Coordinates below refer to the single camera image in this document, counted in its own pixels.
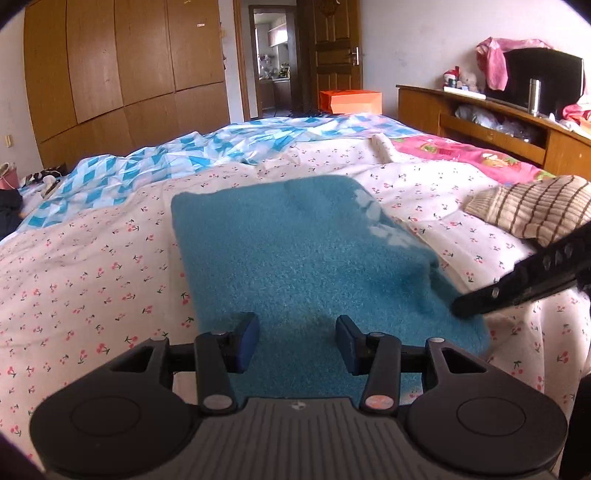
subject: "bed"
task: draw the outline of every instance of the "bed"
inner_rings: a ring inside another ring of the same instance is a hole
[[[458,290],[511,271],[532,248],[461,205],[515,165],[435,160],[397,148],[420,135],[373,115],[268,119],[186,135],[126,158],[83,160],[0,242],[2,433],[38,462],[28,422],[44,398],[146,338],[193,340],[198,321],[170,215],[180,192],[347,175],[438,253]],[[589,371],[587,296],[567,290],[485,320],[487,361],[550,396],[570,417]],[[195,396],[190,379],[179,375],[174,390]],[[420,393],[408,391],[406,399]]]

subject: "wardrobe door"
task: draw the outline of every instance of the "wardrobe door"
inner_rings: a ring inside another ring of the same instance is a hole
[[[37,143],[76,125],[66,50],[66,0],[39,0],[27,8],[25,79]]]
[[[208,134],[230,123],[223,82],[189,88],[174,94],[180,134]]]
[[[124,157],[132,150],[122,108],[76,125],[39,145],[45,168],[66,163],[72,169],[83,158],[102,154]]]
[[[128,105],[125,116],[134,149],[160,145],[180,135],[173,94]]]
[[[224,81],[217,0],[168,0],[177,90]]]
[[[123,106],[113,0],[67,0],[67,52],[76,119]]]
[[[115,38],[125,105],[174,91],[167,28],[165,0],[115,0]]]

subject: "pink basket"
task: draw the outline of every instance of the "pink basket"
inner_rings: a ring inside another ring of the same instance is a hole
[[[8,167],[8,171],[4,174],[0,173],[0,190],[12,190],[18,188],[17,169],[15,167]]]

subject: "floor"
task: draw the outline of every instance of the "floor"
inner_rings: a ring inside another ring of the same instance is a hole
[[[274,116],[290,116],[291,110],[274,109],[264,110],[261,118],[273,118]]]

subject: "orange box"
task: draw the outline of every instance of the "orange box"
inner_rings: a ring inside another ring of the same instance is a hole
[[[320,110],[328,113],[382,114],[382,93],[371,90],[325,90],[320,92]]]

